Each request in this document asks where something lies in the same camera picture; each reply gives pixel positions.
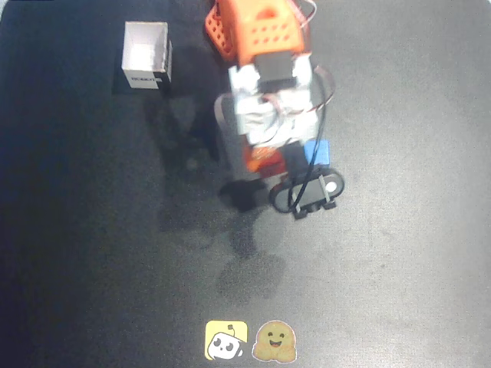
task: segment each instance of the black cable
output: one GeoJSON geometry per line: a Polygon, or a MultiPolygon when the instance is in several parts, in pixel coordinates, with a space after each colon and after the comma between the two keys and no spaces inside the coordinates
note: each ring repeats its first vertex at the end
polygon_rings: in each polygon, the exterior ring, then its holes
{"type": "Polygon", "coordinates": [[[321,89],[322,101],[324,101],[321,104],[319,104],[320,107],[321,106],[323,106],[323,107],[322,107],[322,112],[321,112],[321,118],[320,118],[320,122],[319,122],[319,128],[318,128],[318,132],[317,132],[317,137],[315,139],[314,152],[312,153],[311,161],[308,164],[307,173],[305,175],[305,179],[304,179],[304,182],[302,184],[302,187],[300,188],[300,191],[298,192],[297,198],[293,202],[293,204],[291,205],[291,203],[292,203],[292,195],[293,195],[293,188],[296,185],[294,179],[292,180],[292,186],[288,190],[288,209],[286,209],[286,210],[280,209],[276,205],[276,201],[270,201],[272,203],[273,207],[275,208],[275,210],[278,211],[278,212],[280,212],[280,213],[290,213],[293,209],[295,209],[297,207],[297,205],[300,203],[300,201],[302,200],[302,197],[303,197],[303,195],[305,193],[305,190],[307,189],[307,185],[310,182],[310,176],[311,176],[312,172],[314,171],[315,160],[317,159],[317,154],[318,154],[318,151],[319,151],[319,146],[321,145],[321,141],[322,141],[322,134],[324,133],[324,128],[325,128],[325,124],[326,124],[326,116],[327,116],[327,111],[326,111],[327,110],[327,104],[331,101],[332,96],[334,94],[334,88],[335,87],[334,87],[334,85],[332,85],[331,88],[333,89],[333,91],[331,92],[331,95],[329,96],[329,98],[327,98],[326,92],[325,92],[325,84],[324,84],[323,78],[315,70],[315,68],[314,68],[313,65],[312,65],[312,70],[314,71],[314,75],[316,76],[316,81],[318,82],[318,85],[319,85],[319,87],[321,89]]]}

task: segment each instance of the potato face sticker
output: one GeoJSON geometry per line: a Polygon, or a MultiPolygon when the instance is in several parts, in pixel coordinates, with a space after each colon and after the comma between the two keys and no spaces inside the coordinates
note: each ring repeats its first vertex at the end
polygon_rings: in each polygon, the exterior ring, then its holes
{"type": "Polygon", "coordinates": [[[262,362],[292,363],[297,359],[296,342],[295,332],[289,325],[272,320],[259,329],[252,356],[262,362]]]}

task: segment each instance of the cardboard box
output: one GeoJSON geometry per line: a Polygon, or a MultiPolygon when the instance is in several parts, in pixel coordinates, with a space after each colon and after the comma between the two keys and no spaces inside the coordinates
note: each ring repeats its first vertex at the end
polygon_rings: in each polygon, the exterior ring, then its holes
{"type": "Polygon", "coordinates": [[[127,21],[121,68],[131,88],[169,90],[172,43],[167,23],[127,21]]]}

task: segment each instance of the hugging face logo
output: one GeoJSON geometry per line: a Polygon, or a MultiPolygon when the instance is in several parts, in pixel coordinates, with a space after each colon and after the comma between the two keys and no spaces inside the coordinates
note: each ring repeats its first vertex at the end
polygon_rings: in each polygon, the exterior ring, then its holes
{"type": "Polygon", "coordinates": [[[252,356],[262,362],[292,363],[297,359],[296,343],[295,332],[289,325],[272,320],[259,329],[252,356]]]}
{"type": "Polygon", "coordinates": [[[231,360],[242,357],[247,335],[247,324],[242,321],[211,320],[206,324],[206,359],[231,360]]]}

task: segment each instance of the black surface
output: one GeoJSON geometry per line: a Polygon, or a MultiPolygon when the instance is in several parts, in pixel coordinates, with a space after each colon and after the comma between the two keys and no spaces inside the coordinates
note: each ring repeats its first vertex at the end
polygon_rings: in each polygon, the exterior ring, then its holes
{"type": "MultiPolygon", "coordinates": [[[[11,2],[0,23],[2,361],[207,366],[205,323],[285,320],[291,366],[488,367],[490,6],[318,2],[347,181],[239,214],[180,149],[223,83],[201,1],[11,2]],[[182,98],[114,92],[125,21],[169,21],[182,98]]],[[[251,363],[250,366],[266,366],[251,363]]]]}

